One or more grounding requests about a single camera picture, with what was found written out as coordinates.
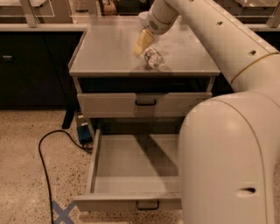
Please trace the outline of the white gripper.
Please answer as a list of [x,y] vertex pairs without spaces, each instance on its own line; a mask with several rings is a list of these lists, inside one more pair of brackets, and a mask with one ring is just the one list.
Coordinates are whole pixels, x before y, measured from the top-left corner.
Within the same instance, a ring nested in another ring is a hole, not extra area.
[[142,54],[154,41],[154,34],[163,35],[167,33],[178,16],[179,13],[166,0],[154,0],[146,17],[146,24],[149,30],[143,29],[140,32],[137,42],[134,45],[133,53],[136,56]]

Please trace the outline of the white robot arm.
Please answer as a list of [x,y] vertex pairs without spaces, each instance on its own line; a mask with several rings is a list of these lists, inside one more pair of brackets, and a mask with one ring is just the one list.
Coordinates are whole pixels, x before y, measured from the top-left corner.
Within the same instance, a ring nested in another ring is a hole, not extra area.
[[180,129],[185,224],[275,224],[280,151],[280,54],[214,0],[155,0],[136,52],[177,18],[192,29],[233,89],[195,106]]

